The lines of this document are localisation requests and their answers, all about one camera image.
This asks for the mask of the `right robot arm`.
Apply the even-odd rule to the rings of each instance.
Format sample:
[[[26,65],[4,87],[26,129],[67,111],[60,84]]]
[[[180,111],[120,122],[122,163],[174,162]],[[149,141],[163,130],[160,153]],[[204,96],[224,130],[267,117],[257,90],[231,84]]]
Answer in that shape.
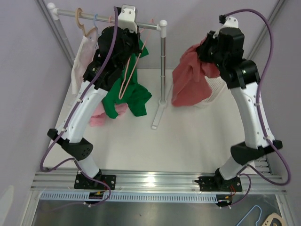
[[[215,171],[214,186],[221,191],[231,185],[249,162],[283,147],[282,141],[271,133],[264,135],[261,127],[260,120],[265,121],[266,117],[257,111],[260,76],[255,62],[243,58],[244,39],[240,29],[222,28],[219,32],[210,31],[196,50],[202,63],[217,66],[237,103],[244,128],[245,140],[230,148],[231,157]]]

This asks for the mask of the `dusty red t-shirt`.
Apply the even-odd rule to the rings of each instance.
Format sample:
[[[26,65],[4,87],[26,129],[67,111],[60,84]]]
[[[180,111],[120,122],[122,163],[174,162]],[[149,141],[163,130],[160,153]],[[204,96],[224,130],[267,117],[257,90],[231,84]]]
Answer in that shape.
[[[203,42],[204,40],[189,47],[172,72],[173,92],[171,103],[174,107],[193,106],[212,94],[212,89],[206,78],[218,78],[220,71],[213,63],[202,62],[198,58],[196,49]]]

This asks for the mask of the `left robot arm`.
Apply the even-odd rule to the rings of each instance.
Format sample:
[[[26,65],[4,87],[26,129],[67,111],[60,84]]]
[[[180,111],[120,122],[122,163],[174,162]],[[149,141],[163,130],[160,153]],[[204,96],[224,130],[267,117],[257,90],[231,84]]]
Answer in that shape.
[[[100,169],[91,152],[93,145],[84,139],[84,131],[100,102],[121,77],[128,59],[139,54],[140,33],[129,29],[105,28],[99,36],[98,49],[93,51],[80,86],[79,93],[65,121],[47,136],[71,155],[85,177],[85,184],[96,189],[101,184]]]

